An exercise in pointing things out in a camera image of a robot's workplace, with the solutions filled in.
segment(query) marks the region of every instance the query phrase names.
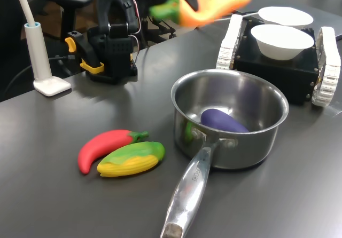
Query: saucepan handle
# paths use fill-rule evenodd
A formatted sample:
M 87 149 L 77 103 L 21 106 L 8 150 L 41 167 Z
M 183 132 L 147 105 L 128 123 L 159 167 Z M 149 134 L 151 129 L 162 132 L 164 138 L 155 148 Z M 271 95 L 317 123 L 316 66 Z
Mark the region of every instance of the saucepan handle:
M 200 205 L 217 143 L 204 142 L 170 201 L 161 238 L 183 238 Z

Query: red chili pepper toy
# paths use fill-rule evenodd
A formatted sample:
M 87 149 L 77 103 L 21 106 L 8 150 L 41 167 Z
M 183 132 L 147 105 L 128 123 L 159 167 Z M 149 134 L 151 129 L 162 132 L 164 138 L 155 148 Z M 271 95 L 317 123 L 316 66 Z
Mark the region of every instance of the red chili pepper toy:
M 78 158 L 79 168 L 83 174 L 88 174 L 96 159 L 148 136 L 147 131 L 137 133 L 129 130 L 112 130 L 97 135 L 82 147 Z

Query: metal pan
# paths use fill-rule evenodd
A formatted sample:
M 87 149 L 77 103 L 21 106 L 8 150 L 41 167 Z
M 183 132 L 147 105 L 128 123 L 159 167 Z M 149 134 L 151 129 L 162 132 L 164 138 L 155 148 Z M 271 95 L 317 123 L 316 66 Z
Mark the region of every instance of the metal pan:
M 271 83 L 251 74 L 209 69 L 187 74 L 171 90 L 175 143 L 192 157 L 170 201 L 161 238 L 183 238 L 199 208 L 210 167 L 243 169 L 262 162 L 274 143 L 289 104 Z M 215 130 L 200 124 L 216 108 L 248 133 Z

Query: green pepper stem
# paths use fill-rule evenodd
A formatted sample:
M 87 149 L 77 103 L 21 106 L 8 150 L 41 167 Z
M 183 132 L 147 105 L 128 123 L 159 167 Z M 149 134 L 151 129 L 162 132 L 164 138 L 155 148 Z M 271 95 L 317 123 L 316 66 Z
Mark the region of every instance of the green pepper stem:
M 131 142 L 131 144 L 132 144 L 132 143 L 139 142 L 143 138 L 147 138 L 149 136 L 149 133 L 147 131 L 144 131 L 144 132 L 141 132 L 141 133 L 131 132 L 128 135 L 133 138 L 133 140 Z

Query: white bowl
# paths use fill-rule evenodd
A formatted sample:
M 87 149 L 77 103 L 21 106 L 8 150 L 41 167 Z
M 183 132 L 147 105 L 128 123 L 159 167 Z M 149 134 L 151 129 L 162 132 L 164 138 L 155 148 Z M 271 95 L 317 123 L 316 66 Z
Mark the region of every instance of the white bowl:
M 276 60 L 290 60 L 314 45 L 310 35 L 289 26 L 258 25 L 251 33 L 261 53 Z
M 265 24 L 291 26 L 299 30 L 314 21 L 308 13 L 292 7 L 264 7 L 258 14 Z

